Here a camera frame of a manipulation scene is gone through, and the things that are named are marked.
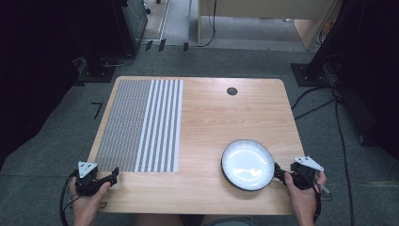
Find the person's right hand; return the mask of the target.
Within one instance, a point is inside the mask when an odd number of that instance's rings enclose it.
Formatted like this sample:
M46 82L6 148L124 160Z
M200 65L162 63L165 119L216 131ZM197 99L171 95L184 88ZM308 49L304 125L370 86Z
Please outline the person's right hand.
M316 195L320 193L320 186L323 186L327 177L323 171L319 171L314 177L315 184L313 188L301 190L294 184L293 177L290 173L284 173L285 183L288 188L288 194L291 206L297 216L302 218L313 218L316 212Z

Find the black stand base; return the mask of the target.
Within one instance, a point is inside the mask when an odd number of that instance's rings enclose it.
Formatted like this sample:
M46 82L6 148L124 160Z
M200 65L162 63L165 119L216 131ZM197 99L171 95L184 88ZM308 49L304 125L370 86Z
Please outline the black stand base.
M82 56L73 60L72 64L79 72L75 82L78 87L83 87L86 83L110 83L115 71L115 67L92 63Z
M300 87L329 87L322 71L315 71L309 64L292 63L291 69L294 73L295 81Z

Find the black curtain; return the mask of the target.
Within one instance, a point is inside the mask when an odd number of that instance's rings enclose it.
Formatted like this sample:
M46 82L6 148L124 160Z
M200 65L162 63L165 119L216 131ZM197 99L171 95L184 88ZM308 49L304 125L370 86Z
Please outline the black curtain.
M343 0L306 74L325 66L363 138L399 160L399 0Z
M89 58L86 15L110 0L0 0L0 170L34 137Z

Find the light wooden desk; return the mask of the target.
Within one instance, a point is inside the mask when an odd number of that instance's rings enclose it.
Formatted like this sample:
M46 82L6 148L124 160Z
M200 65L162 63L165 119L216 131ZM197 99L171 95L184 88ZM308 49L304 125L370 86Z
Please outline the light wooden desk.
M339 0L198 0L198 44L201 44L201 18L204 16L293 19L305 50L316 36Z

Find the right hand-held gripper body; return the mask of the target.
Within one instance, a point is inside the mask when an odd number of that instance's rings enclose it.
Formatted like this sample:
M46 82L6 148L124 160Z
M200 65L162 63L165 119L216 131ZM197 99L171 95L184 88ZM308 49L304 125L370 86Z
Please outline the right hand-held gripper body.
M291 171L293 172L295 186L301 190L312 188L317 170L324 171L325 169L310 156L294 157Z

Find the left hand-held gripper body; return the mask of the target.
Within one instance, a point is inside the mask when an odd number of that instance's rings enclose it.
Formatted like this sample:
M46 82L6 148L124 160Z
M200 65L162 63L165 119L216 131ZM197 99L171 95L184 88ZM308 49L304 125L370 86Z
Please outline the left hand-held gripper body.
M79 161L77 167L78 173L75 182L77 195L93 196L99 190L97 183L98 165L96 163Z

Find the white plate with dark rim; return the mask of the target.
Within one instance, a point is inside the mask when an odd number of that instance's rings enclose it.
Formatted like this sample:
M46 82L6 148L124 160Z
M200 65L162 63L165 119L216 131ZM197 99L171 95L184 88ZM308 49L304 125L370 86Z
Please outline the white plate with dark rim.
M245 191L261 190L274 178L275 161L259 142L240 139L229 144L221 156L226 180Z

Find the dark green cabinet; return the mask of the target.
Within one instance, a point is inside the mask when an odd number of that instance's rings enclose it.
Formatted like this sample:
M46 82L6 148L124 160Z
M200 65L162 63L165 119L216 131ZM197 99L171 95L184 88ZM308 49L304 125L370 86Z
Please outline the dark green cabinet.
M147 5L144 0L120 0L129 33L129 48L134 56L142 42L148 23Z

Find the grey striped placemat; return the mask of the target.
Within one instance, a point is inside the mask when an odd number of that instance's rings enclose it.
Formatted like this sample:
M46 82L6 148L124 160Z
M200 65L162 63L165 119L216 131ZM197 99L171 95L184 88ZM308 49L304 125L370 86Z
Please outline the grey striped placemat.
M183 91L180 79L119 81L95 158L100 169L176 171Z

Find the person's left hand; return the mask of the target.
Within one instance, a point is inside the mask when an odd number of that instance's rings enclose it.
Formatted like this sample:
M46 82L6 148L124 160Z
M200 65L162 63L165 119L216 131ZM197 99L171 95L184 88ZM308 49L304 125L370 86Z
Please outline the person's left hand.
M70 183L70 195L73 200L72 210L73 219L75 218L94 218L97 212L100 210L101 201L108 192L111 184L109 182L104 183L98 190L98 192L91 197L79 197L76 193L75 187L76 178L73 177Z

